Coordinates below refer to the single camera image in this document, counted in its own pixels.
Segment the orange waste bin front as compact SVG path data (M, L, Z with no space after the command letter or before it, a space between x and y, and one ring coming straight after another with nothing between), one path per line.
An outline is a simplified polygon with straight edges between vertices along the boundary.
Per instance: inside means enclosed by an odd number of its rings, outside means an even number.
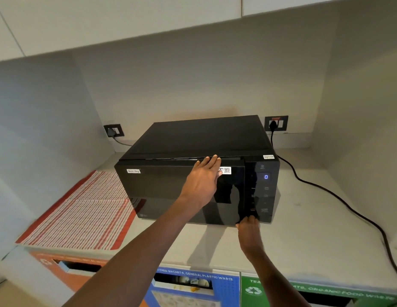
M73 292L77 292L109 261L106 256L52 251L30 250L29 254Z

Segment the person's left hand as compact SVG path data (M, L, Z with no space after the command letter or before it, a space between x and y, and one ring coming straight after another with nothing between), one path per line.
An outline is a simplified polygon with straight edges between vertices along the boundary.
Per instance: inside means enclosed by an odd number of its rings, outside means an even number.
M196 161L186 178L179 198L198 209L207 205L216 192L217 179L219 178L216 173L221 162L218 155L207 156L201 161Z

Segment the green waste bin front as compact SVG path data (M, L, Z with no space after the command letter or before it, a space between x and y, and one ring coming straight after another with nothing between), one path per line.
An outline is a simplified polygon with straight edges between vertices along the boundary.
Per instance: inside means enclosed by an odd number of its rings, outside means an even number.
M290 282L312 307L397 307L397 294ZM257 276L242 274L241 307L270 307Z

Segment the waste inside bin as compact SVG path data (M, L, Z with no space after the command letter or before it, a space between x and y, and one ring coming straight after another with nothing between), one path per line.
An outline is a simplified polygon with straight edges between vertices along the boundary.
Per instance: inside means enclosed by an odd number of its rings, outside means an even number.
M171 279L173 289L185 292L213 293L212 282L203 278L189 278L186 276L174 276Z

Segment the person's left forearm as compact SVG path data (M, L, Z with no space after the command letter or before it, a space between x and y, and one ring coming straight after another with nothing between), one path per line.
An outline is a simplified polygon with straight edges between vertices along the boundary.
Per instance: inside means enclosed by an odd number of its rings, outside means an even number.
M153 224L130 241L63 307L139 307L164 256L186 223L201 209L180 196Z

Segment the blue waste bin front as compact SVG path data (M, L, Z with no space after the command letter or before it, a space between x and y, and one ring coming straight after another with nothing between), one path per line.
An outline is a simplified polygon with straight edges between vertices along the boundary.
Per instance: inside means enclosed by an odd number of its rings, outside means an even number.
M173 289L174 276L203 278L212 282L213 293ZM240 273L162 264L157 269L140 307L240 307Z

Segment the person's right hand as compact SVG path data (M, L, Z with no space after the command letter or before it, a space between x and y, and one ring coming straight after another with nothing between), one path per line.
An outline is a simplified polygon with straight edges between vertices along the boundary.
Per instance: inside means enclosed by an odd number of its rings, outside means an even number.
M247 228L245 230L238 230L238 240L245 256L250 259L263 254L264 246L258 219L251 215L244 217L241 222L247 222Z

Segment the black wall socket plate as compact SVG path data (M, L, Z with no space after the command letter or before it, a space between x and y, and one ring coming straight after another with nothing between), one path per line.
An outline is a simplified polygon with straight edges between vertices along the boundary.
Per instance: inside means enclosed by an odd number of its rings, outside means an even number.
M116 137L124 137L124 132L123 132L122 126L120 124L107 124L107 125L104 125L104 129L105 129L106 134L107 134L107 129L108 128L115 128L116 129L116 132L118 133L118 135Z

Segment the person's right forearm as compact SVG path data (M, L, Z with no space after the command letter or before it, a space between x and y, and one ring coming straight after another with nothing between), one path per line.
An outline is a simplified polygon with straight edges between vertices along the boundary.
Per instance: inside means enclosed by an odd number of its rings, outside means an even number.
M311 307L278 271L263 249L251 248L245 255L256 270L270 307Z

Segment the black microwave oven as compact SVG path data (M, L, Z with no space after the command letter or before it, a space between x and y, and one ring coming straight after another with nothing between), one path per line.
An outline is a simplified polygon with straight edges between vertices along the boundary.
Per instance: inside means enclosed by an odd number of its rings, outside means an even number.
M257 115L154 123L114 166L139 218L155 220L180 195L194 163L216 154L223 173L190 223L271 223L280 161Z

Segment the red striped white cloth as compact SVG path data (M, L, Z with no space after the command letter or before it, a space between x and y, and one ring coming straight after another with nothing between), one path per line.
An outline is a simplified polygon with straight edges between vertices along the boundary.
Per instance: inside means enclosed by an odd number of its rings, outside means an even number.
M119 176L93 171L76 183L16 240L39 248L119 249L136 217Z

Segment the black socket plate red switch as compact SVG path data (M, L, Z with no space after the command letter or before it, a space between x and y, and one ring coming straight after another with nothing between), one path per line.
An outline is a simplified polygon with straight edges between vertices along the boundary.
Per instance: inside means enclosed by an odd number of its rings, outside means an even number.
M275 123L276 126L273 126L273 131L286 131L288 126L288 115L281 116L270 116L264 118L264 129L266 131L271 131L271 124Z

